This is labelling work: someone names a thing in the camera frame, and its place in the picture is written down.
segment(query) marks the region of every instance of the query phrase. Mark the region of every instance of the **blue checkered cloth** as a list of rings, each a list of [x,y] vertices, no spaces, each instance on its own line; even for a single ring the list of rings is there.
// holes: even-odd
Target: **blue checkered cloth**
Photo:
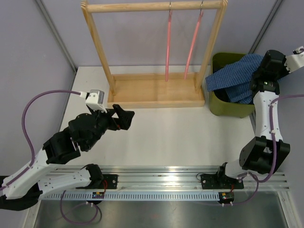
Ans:
[[[252,102],[250,81],[252,74],[260,66],[263,56],[248,54],[238,62],[224,68],[206,78],[207,90],[224,88],[230,102],[249,104]]]

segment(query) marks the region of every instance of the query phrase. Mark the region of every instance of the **stainless steel surface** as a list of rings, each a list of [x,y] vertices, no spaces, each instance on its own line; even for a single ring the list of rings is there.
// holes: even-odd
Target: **stainless steel surface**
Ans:
[[[52,176],[67,174],[81,169],[81,166],[57,169],[51,172]],[[189,167],[113,167],[100,166],[104,174],[117,174],[117,191],[181,191],[202,192],[200,181],[196,178],[198,173],[215,173],[218,166],[189,166]],[[244,180],[245,188],[235,191],[254,191],[256,182],[248,177]],[[289,191],[286,176],[276,172],[269,181],[261,183],[259,191]]]
[[[56,40],[56,42],[58,43],[60,49],[62,50],[63,55],[65,56],[65,58],[67,59],[67,61],[69,62],[72,70],[74,71],[74,74],[76,75],[77,73],[77,67],[75,66],[74,61],[72,60],[72,57],[70,56],[65,44],[63,43],[53,21],[52,18],[50,17],[46,7],[44,6],[44,3],[42,0],[34,0],[39,8],[39,10],[41,11],[41,14],[43,15],[48,27],[50,28],[51,32],[54,35],[54,38]]]
[[[269,25],[271,24],[272,20],[274,19],[277,11],[280,9],[282,6],[282,3],[284,0],[276,0],[272,9],[270,10],[261,30],[259,31],[256,40],[254,41],[253,45],[251,46],[251,49],[249,50],[249,54],[252,54],[255,52],[256,48],[258,47],[259,43],[261,42],[264,34],[266,33]]]
[[[248,197],[239,192],[236,201]],[[67,212],[79,202],[65,201]],[[125,202],[99,204],[103,217],[88,228],[286,228],[287,223],[275,192],[259,192],[254,200],[241,206],[206,206],[202,202]],[[94,215],[89,206],[69,213],[68,218],[86,221]],[[72,228],[61,218],[58,201],[42,201],[35,228]]]

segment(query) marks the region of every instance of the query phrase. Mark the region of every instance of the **wooden frame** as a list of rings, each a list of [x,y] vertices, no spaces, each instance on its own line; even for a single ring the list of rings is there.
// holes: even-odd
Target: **wooden frame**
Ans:
[[[205,99],[201,83],[226,11],[227,2],[227,0],[205,0],[203,4],[201,1],[180,1],[90,5],[87,1],[82,1],[81,9],[109,82],[108,105],[120,104],[123,108],[203,106]],[[165,82],[164,74],[112,75],[92,13],[169,11],[170,6],[171,10],[217,10],[200,71],[188,73],[187,79],[183,79],[184,73],[169,73],[168,82]]]

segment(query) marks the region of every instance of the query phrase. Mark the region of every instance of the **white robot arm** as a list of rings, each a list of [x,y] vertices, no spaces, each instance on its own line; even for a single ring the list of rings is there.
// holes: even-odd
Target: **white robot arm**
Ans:
[[[0,209],[24,210],[49,194],[63,190],[86,187],[99,188],[104,179],[98,165],[89,164],[84,169],[55,178],[46,177],[51,171],[89,151],[106,130],[128,130],[133,111],[124,111],[114,104],[113,109],[103,106],[104,92],[91,90],[80,92],[91,114],[80,114],[68,123],[68,127],[54,134],[36,154],[33,165],[28,162],[9,177],[0,178],[3,195]],[[17,175],[22,176],[10,184]]]
[[[303,46],[294,50],[294,55],[287,57],[275,50],[266,52],[250,83],[256,109],[255,137],[241,150],[239,159],[224,163],[216,174],[201,175],[201,179],[205,182],[202,183],[203,189],[231,189],[232,184],[235,189],[242,189],[243,183],[238,181],[241,174],[248,171],[253,174],[266,174],[272,171],[274,173],[280,167],[290,152],[290,145],[283,142],[278,123],[277,100],[280,94],[278,80],[304,67],[303,54]],[[272,133],[275,133],[276,141],[275,163],[273,163]]]

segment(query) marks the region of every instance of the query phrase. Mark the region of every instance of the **purple cable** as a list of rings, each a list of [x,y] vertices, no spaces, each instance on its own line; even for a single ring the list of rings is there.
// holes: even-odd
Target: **purple cable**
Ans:
[[[101,218],[102,218],[101,210],[100,210],[100,208],[99,208],[97,205],[95,205],[95,204],[92,204],[92,205],[95,207],[96,213],[95,213],[95,215],[94,215],[89,221],[87,221],[87,222],[74,222],[74,221],[68,219],[68,218],[65,216],[65,214],[63,213],[63,209],[62,209],[62,201],[63,201],[63,197],[64,197],[64,195],[65,195],[65,192],[66,192],[66,191],[64,191],[64,192],[62,193],[61,197],[60,197],[60,213],[61,213],[62,217],[63,217],[67,222],[69,222],[69,223],[71,223],[71,224],[74,224],[74,225],[88,225],[88,224],[90,224],[90,223],[92,223],[92,222],[94,221],[94,219],[95,219],[95,218],[97,217],[97,215],[98,215],[98,212],[100,212],[100,219],[99,219],[99,221],[101,220]],[[85,204],[86,204],[86,203],[82,203],[82,204],[77,205],[76,207],[79,207],[79,206],[85,205]]]
[[[269,118],[270,118],[270,130],[271,130],[271,138],[272,138],[272,143],[273,143],[273,158],[272,158],[272,166],[271,169],[268,173],[268,175],[263,179],[263,180],[258,180],[258,182],[260,183],[265,183],[266,181],[268,181],[271,176],[274,174],[275,168],[276,168],[276,155],[277,155],[277,151],[276,151],[276,137],[274,132],[272,132],[274,130],[274,118],[273,118],[273,106],[272,104],[274,104],[278,99],[273,100],[270,103],[270,107],[269,107]]]
[[[256,196],[256,193],[257,193],[257,190],[258,190],[258,186],[259,186],[259,182],[258,182],[257,176],[254,175],[251,172],[248,172],[248,174],[250,176],[252,176],[252,178],[256,181],[256,190],[255,190],[255,192],[247,200],[245,200],[243,202],[239,202],[239,203],[230,204],[231,206],[242,205],[242,204],[248,203],[249,201],[251,201]],[[214,204],[213,203],[200,203],[200,204],[206,205],[206,206],[221,206],[221,207],[223,206],[222,204],[218,204],[218,203],[216,203],[216,204],[215,203]]]
[[[29,145],[29,148],[30,148],[30,151],[31,151],[31,161],[30,161],[30,164],[29,166],[32,166],[34,164],[34,161],[35,161],[35,150],[34,150],[34,146],[31,142],[31,140],[29,139],[29,135],[27,133],[27,130],[25,128],[25,116],[27,114],[27,111],[30,107],[30,105],[36,101],[38,98],[44,96],[44,95],[47,95],[47,94],[54,94],[54,93],[69,93],[69,94],[76,94],[76,95],[80,95],[79,92],[75,92],[75,91],[70,91],[70,90],[50,90],[50,91],[46,91],[46,92],[43,92],[41,94],[38,94],[37,96],[33,97],[29,102],[28,104],[25,106],[24,110],[23,110],[23,113],[22,113],[22,119],[21,119],[21,125],[22,125],[22,131],[23,131],[23,134],[28,142],[28,145]],[[14,177],[12,180],[10,180],[9,182],[7,182],[6,186],[9,186],[11,185],[14,181],[16,181],[19,177],[21,177],[27,170],[29,170],[29,167],[26,167],[21,173],[19,173],[16,177]],[[0,188],[0,191],[2,191],[3,189],[6,188],[6,186],[2,186]]]
[[[81,207],[81,206],[83,206],[83,205],[87,205],[87,204],[86,204],[86,203],[78,204],[78,205],[72,207],[68,212],[66,212],[65,215],[68,215],[68,214],[71,213],[73,210],[75,210],[75,209],[77,209],[77,208],[79,208],[79,207]],[[54,218],[54,216],[51,215],[51,213],[49,212],[48,209],[46,209],[46,211],[47,211],[47,215],[48,215],[53,221],[57,221],[57,220],[63,218],[62,216],[60,216],[60,217],[58,217],[58,218]]]

